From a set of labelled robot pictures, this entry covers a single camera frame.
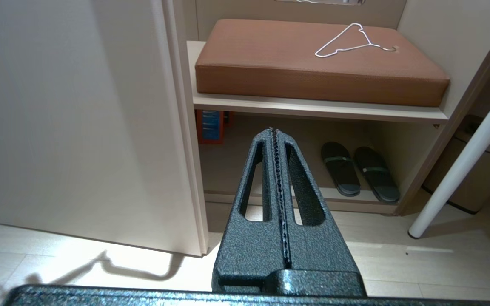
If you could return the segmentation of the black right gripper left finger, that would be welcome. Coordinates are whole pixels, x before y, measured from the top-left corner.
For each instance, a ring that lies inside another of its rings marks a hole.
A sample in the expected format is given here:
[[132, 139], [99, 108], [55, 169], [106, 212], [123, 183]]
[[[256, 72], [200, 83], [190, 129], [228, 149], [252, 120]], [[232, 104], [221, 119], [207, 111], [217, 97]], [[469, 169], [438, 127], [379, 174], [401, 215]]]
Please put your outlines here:
[[[260, 293], [269, 275], [288, 265], [286, 221], [275, 154], [272, 129], [253, 138], [213, 267], [214, 292]], [[258, 165], [263, 213], [262, 221], [251, 221], [245, 215]]]

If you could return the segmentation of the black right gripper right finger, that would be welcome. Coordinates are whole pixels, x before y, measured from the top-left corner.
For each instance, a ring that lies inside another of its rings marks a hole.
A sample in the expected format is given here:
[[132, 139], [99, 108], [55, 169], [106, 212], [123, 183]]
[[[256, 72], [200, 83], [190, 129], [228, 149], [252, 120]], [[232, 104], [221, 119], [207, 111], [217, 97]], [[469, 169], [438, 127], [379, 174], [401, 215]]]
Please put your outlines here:
[[359, 274], [296, 140], [275, 130], [273, 141], [285, 266]]

